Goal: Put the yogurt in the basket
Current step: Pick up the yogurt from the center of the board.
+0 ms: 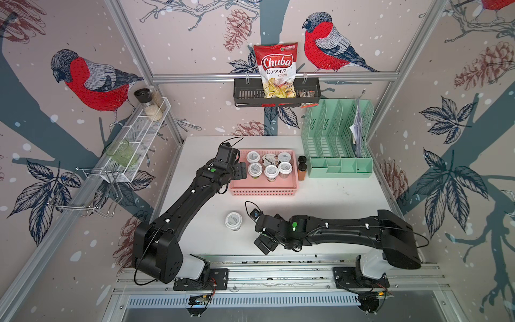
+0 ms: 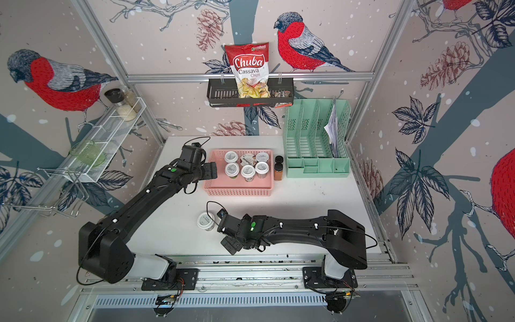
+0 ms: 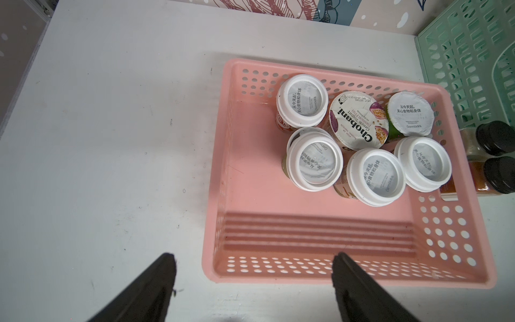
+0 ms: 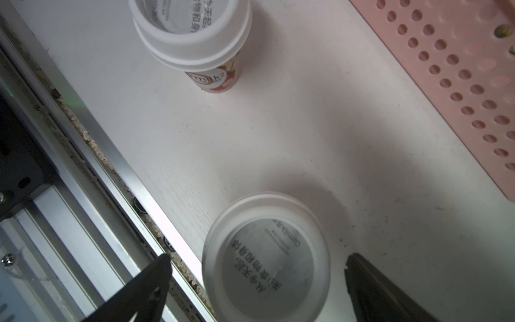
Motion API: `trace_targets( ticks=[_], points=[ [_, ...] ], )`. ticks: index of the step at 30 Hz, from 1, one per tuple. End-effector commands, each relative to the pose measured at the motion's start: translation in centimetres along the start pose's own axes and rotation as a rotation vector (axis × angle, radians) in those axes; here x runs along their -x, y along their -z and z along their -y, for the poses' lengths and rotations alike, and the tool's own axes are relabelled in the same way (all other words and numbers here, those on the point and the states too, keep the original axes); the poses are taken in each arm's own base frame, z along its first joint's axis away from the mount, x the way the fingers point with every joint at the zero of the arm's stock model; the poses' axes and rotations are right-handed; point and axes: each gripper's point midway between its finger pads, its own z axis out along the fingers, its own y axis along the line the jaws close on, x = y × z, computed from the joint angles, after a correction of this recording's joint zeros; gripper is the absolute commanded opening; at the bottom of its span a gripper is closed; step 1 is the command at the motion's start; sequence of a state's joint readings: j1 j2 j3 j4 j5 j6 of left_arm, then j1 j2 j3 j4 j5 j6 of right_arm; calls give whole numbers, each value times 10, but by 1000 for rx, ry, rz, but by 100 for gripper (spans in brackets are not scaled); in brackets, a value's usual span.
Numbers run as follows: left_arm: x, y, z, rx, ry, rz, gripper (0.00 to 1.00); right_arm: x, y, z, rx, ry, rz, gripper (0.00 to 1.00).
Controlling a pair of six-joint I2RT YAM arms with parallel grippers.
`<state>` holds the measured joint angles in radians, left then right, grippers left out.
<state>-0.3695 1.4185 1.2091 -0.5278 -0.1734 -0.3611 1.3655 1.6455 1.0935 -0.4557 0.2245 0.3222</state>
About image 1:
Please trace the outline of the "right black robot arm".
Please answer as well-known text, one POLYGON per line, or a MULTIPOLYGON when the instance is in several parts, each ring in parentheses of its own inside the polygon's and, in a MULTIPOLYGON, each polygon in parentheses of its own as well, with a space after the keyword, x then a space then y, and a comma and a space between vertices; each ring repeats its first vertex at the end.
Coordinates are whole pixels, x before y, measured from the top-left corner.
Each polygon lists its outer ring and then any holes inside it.
POLYGON ((418 270, 422 266, 413 227, 389 210, 360 219, 323 219, 295 215, 285 220, 254 209, 248 216, 259 233, 254 244, 267 255, 282 245, 300 252, 319 244, 352 244, 371 250, 357 257, 358 274, 372 280, 391 268, 418 270))

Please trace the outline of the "green foil-lid yogurt cup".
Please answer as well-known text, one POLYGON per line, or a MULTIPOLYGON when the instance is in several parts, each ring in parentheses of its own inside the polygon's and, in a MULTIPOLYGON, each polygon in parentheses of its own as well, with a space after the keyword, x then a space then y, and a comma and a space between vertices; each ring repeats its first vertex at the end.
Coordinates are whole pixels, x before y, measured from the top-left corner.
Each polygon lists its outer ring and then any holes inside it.
POLYGON ((279 162, 291 162, 292 155, 288 152, 281 152, 278 154, 278 161, 279 162))

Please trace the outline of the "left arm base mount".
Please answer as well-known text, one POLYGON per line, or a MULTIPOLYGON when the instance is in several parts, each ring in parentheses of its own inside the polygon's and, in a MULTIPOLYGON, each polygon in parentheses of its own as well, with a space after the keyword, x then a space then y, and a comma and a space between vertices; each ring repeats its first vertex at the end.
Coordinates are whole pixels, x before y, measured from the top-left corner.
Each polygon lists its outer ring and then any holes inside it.
POLYGON ((229 269, 208 268, 198 279, 179 278, 174 281, 174 291, 225 291, 229 280, 229 269))

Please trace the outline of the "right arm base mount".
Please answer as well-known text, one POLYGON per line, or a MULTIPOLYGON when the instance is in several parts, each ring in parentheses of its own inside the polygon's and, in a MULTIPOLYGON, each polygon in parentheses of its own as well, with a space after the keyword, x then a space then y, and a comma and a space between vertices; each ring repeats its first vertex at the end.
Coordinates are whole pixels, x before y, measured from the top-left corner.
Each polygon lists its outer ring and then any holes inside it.
POLYGON ((335 285, 338 289, 354 290, 364 292, 375 288, 389 288, 390 282, 386 275, 379 279, 365 277, 362 273, 356 272, 355 267, 337 266, 332 268, 335 285))

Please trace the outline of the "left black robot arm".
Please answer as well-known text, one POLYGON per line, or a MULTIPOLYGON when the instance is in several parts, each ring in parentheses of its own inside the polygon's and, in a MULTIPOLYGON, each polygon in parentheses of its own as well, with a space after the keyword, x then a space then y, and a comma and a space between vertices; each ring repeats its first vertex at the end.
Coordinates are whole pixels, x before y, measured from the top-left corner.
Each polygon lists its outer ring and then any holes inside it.
POLYGON ((208 262, 184 256, 179 245, 187 225, 206 202, 234 180, 247 177, 240 151, 229 143, 218 147, 217 155, 196 171, 193 182, 178 200, 151 224, 135 230, 132 266, 153 279, 168 284, 177 278, 197 280, 208 271, 208 262))

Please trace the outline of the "white-lid yogurt cup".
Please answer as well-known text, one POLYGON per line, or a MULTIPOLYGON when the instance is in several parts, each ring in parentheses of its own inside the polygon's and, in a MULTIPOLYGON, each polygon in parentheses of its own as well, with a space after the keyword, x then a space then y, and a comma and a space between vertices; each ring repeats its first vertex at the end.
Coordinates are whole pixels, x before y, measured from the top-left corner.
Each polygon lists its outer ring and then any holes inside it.
POLYGON ((243 218, 238 212, 231 212, 225 218, 225 225, 232 231, 238 231, 243 223, 243 218))
POLYGON ((257 179, 263 173, 263 167, 259 162, 251 163, 248 166, 248 174, 250 177, 257 179))
POLYGON ((279 176, 279 170, 278 167, 271 164, 265 167, 264 169, 264 175, 266 176, 267 180, 269 182, 274 182, 276 178, 279 176))
POLYGON ((249 151, 246 155, 246 159, 250 164, 259 163, 261 161, 261 156, 257 151, 249 151))
POLYGON ((290 162, 281 162, 278 165, 279 175, 283 179, 287 179, 292 173, 293 167, 290 162))

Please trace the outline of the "Chobani yogurt cup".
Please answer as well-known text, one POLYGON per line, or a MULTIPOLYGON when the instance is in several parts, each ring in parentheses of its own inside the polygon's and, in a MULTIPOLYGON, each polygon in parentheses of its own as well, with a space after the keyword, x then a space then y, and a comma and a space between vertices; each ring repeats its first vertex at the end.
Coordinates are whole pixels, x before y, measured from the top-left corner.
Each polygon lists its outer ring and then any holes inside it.
POLYGON ((264 165, 264 167, 267 167, 270 165, 278 166, 279 163, 280 163, 280 161, 278 160, 278 157, 276 154, 269 153, 269 154, 263 155, 263 157, 262 157, 262 164, 264 165))

